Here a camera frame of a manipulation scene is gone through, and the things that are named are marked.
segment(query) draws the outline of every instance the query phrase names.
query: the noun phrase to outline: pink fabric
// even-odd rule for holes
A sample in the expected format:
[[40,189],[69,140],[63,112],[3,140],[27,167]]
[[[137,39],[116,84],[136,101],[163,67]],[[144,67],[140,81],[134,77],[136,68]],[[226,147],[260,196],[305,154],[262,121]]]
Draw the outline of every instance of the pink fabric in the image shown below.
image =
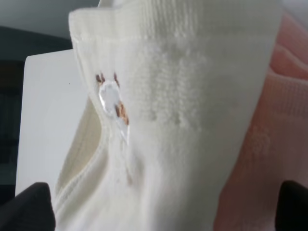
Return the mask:
[[285,14],[215,231],[274,231],[284,180],[308,186],[308,32]]

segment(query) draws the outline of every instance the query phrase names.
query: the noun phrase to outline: white fabric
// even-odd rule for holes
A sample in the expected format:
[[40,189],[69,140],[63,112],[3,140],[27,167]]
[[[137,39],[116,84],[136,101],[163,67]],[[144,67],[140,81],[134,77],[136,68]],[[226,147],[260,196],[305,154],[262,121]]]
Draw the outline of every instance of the white fabric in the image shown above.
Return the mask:
[[[212,230],[256,107],[276,0],[130,0],[70,14],[90,100],[56,188],[60,231]],[[95,75],[120,83],[129,144]]]

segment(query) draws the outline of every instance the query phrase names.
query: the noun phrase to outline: cream fabric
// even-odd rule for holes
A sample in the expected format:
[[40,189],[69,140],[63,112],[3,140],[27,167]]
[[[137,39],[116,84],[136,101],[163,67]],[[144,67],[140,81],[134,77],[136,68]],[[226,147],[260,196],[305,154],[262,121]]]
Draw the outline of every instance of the cream fabric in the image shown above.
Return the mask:
[[[261,93],[276,0],[129,0],[70,14],[90,100],[53,205],[60,231],[212,230]],[[127,145],[96,74],[117,74]]]

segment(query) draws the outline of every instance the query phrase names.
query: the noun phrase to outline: black object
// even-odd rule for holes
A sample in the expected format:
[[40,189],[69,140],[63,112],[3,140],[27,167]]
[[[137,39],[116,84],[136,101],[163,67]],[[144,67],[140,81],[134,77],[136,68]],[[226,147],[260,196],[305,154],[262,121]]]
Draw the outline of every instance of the black object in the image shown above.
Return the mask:
[[308,189],[285,181],[279,193],[276,231],[308,231]]
[[0,207],[0,231],[54,231],[55,217],[46,183],[35,183]]

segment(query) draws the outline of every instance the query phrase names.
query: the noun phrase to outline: white wall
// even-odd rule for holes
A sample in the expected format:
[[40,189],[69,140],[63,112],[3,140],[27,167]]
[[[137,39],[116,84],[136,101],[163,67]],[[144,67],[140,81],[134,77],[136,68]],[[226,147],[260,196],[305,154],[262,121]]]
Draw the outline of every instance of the white wall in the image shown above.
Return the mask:
[[0,26],[70,38],[68,13],[99,0],[0,0]]

